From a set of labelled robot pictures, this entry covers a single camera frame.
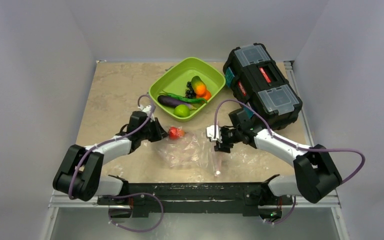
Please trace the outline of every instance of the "marble-pattern tabletop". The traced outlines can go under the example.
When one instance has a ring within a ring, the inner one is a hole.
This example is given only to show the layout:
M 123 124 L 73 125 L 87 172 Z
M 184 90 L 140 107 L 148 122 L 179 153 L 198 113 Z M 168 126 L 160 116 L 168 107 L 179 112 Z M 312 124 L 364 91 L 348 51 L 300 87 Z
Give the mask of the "marble-pattern tabletop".
M 137 111 L 137 99 L 145 94 L 150 86 L 160 78 L 175 62 L 117 62 L 98 63 L 90 88 L 83 118 L 76 143 L 81 146 L 93 145 L 107 140 L 119 132 L 129 122 L 130 115 Z M 222 71 L 222 62 L 210 62 L 217 70 Z M 283 63 L 277 64 L 286 76 Z M 205 146 L 202 155 L 207 156 L 211 149 L 209 142 L 201 137 L 205 128 L 213 124 L 217 105 L 225 99 L 233 99 L 228 88 L 214 97 L 191 121 L 178 122 L 163 112 L 159 107 L 154 113 L 163 127 L 182 127 L 188 135 L 198 137 L 200 146 Z M 143 98 L 143 105 L 148 100 Z M 234 102 L 225 103 L 218 114 L 220 125 L 229 125 L 228 113 L 238 109 Z M 305 143 L 303 125 L 298 119 L 279 134 L 298 143 Z M 238 143 L 232 153 L 219 153 L 221 174 L 215 176 L 213 160 L 201 157 L 182 167 L 172 167 L 157 152 L 164 146 L 161 142 L 143 142 L 132 154 L 121 156 L 102 168 L 102 175 L 116 175 L 132 183 L 197 183 L 197 182 L 262 182 L 275 174 L 291 175 L 294 170 L 274 155 L 253 149 Z

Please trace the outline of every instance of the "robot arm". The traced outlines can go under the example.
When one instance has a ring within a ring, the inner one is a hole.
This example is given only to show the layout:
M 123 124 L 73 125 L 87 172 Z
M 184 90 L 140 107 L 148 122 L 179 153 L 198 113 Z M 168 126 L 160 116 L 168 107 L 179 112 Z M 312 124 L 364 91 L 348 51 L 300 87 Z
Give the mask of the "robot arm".
M 157 118 L 150 117 L 139 131 L 126 138 L 129 134 L 143 124 L 150 114 L 151 106 L 140 107 L 142 111 L 134 111 L 130 116 L 129 123 L 117 133 L 107 144 L 94 149 L 83 162 L 83 169 L 78 172 L 73 184 L 72 196 L 83 201 L 88 201 L 94 196 L 119 196 L 123 191 L 124 179 L 117 176 L 101 176 L 102 166 L 118 157 L 134 152 L 144 140 L 156 142 L 167 137 L 167 132 L 161 127 Z M 94 147 L 72 145 L 58 169 L 53 180 L 53 188 L 65 194 L 69 193 L 69 187 L 81 158 L 86 152 Z
M 218 127 L 214 135 L 214 126 L 207 127 L 206 135 L 211 142 L 216 142 L 216 151 L 230 153 L 235 143 L 243 142 L 256 149 L 269 152 L 294 168 L 295 175 L 276 176 L 268 187 L 274 196 L 299 195 L 311 203 L 317 203 L 341 185 L 339 174 L 332 158 L 327 152 L 309 152 L 299 150 L 324 149 L 322 145 L 314 147 L 298 144 L 277 133 L 253 125 L 245 111 L 238 109 L 229 114 L 235 127 Z M 293 143 L 291 147 L 285 141 Z

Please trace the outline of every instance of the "black toolbox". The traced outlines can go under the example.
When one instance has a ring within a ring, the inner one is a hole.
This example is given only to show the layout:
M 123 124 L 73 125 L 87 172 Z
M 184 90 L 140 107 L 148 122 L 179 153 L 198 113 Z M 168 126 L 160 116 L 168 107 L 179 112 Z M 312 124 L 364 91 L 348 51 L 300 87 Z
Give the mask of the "black toolbox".
M 303 102 L 263 44 L 233 49 L 223 72 L 233 96 L 261 115 L 273 130 L 284 129 L 298 119 Z M 250 110 L 245 111 L 253 122 L 262 124 Z

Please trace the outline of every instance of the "white corner wall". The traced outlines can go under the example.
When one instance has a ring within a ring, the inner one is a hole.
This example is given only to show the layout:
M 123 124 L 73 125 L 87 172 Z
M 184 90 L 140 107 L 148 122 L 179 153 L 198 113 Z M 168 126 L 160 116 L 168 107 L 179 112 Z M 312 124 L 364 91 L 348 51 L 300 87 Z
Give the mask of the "white corner wall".
M 0 0 L 0 240 L 37 240 L 95 62 L 64 0 Z
M 384 239 L 384 1 L 329 0 L 293 66 L 315 140 L 367 157 L 338 188 L 351 239 Z M 334 157 L 344 177 L 359 159 Z
M 294 60 L 328 0 L 67 0 L 94 56 L 109 61 L 225 61 L 264 43 Z

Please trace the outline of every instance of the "clear plastic compartment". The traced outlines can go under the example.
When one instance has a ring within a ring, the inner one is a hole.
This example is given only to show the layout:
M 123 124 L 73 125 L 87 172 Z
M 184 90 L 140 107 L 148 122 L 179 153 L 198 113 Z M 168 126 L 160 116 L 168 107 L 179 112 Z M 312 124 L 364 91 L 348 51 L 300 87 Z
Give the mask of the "clear plastic compartment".
M 286 84 L 269 90 L 259 91 L 258 95 L 264 102 L 267 111 L 278 111 L 279 115 L 293 112 L 295 109 L 294 105 L 299 104 L 291 88 Z
M 243 46 L 234 51 L 242 67 L 260 62 L 270 61 L 270 57 L 261 45 Z

